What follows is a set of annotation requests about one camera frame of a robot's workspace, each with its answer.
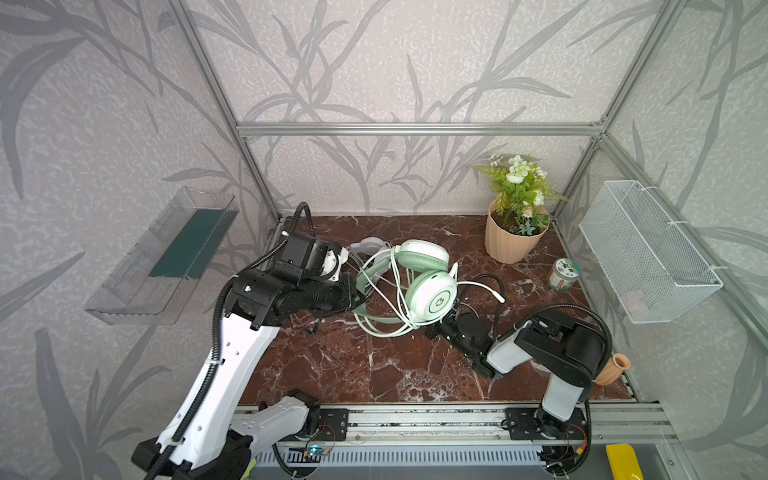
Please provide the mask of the mint green over-ear headphones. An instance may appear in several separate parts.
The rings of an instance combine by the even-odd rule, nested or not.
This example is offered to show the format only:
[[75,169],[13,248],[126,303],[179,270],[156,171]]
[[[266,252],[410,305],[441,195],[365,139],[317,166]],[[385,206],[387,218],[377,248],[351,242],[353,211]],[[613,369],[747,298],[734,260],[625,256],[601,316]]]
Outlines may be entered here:
[[[378,294],[394,315],[373,315],[362,304],[353,310],[358,326],[373,337],[393,338],[439,322],[453,309],[457,299],[458,265],[450,264],[449,260],[443,247],[416,239],[371,256],[357,274],[357,290],[365,296]],[[393,275],[393,300],[383,293],[374,278],[384,270]]]

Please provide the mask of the white over-ear headphones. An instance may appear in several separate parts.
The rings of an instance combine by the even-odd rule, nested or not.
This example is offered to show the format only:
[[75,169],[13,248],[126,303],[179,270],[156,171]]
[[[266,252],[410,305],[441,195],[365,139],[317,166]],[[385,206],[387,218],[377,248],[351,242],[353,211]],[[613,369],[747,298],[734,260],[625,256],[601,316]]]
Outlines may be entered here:
[[351,256],[362,258],[363,256],[371,257],[388,247],[389,244],[378,237],[367,237],[359,242],[352,243],[348,247],[348,251]]

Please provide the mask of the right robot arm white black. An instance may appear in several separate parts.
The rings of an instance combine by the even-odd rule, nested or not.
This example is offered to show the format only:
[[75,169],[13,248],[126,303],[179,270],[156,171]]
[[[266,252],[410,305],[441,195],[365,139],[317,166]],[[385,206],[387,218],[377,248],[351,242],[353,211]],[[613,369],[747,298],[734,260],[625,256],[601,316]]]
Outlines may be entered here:
[[545,367],[550,377],[533,418],[540,431],[554,436],[566,429],[576,406],[587,403],[597,377],[611,359],[610,330],[588,308],[551,304],[534,310],[499,336],[500,307],[490,325],[472,312],[461,311],[461,302],[471,288],[490,291],[498,304],[505,301],[505,290],[483,284],[485,277],[482,274],[463,282],[452,307],[426,328],[426,336],[444,338],[470,360],[475,372],[487,378],[506,375],[529,361]]

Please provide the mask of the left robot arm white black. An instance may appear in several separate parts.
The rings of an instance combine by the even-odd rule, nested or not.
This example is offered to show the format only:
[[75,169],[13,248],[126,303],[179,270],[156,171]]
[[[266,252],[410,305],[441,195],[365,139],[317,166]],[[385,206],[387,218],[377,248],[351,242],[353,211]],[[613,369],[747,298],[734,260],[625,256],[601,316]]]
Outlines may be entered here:
[[261,357],[293,314],[318,318],[347,313],[362,303],[354,277],[342,270],[349,252],[315,231],[297,231],[312,219],[300,203],[280,242],[230,277],[212,315],[211,351],[168,426],[141,442],[133,463],[148,479],[240,479],[254,456],[304,429],[315,400],[294,394],[258,413],[255,433],[232,426],[239,401]]

